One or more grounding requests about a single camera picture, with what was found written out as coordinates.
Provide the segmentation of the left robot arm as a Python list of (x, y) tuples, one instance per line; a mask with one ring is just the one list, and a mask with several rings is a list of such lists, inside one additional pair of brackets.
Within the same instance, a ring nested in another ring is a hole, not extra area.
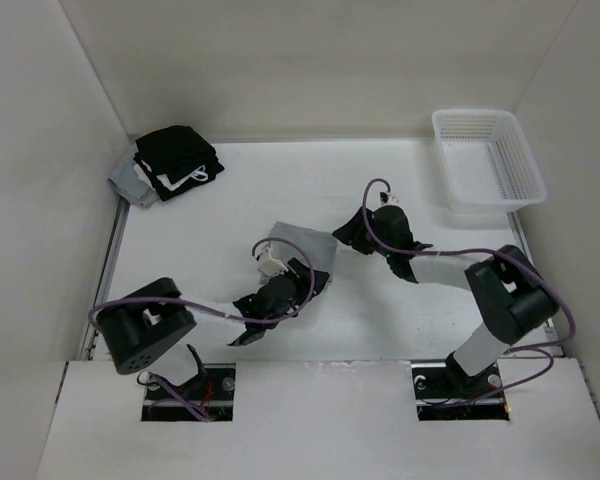
[[(331, 280), (293, 257), (287, 261), (257, 258), (266, 283), (233, 302), (238, 310), (227, 317), (244, 324), (232, 347), (250, 345), (281, 322), (295, 318)], [(196, 326), (194, 306), (185, 303), (174, 281), (162, 277), (90, 315), (90, 321), (109, 349), (116, 371), (138, 373), (155, 363)]]

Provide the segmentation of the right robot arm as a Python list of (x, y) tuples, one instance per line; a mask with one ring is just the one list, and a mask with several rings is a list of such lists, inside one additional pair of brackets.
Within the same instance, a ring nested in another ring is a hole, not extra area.
[(353, 250), (383, 256), (392, 273), (413, 284), (439, 284), (470, 292), (482, 323), (445, 359), (444, 384), (453, 394), (469, 394), (480, 376), (509, 348), (558, 311), (558, 303), (527, 271), (534, 268), (516, 246), (505, 245), (482, 261), (426, 255), (430, 244), (414, 239), (398, 206), (360, 208), (332, 232)]

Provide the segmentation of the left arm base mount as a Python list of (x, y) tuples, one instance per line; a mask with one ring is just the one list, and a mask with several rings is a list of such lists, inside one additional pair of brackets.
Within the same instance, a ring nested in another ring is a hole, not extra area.
[[(183, 398), (200, 407), (211, 422), (231, 422), (234, 413), (235, 364), (207, 364), (207, 377), (190, 389), (178, 386)], [(139, 373), (136, 383), (144, 388), (141, 420), (144, 422), (199, 422), (179, 401), (160, 386), (148, 372)]]

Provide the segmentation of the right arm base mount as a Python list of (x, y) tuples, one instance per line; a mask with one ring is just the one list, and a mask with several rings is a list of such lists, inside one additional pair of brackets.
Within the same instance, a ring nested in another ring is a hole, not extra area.
[(481, 396), (502, 386), (499, 368), (489, 367), (467, 386), (456, 386), (447, 377), (446, 365), (440, 362), (414, 363), (411, 367), (420, 421), (508, 421), (509, 409), (505, 395), (481, 399)]

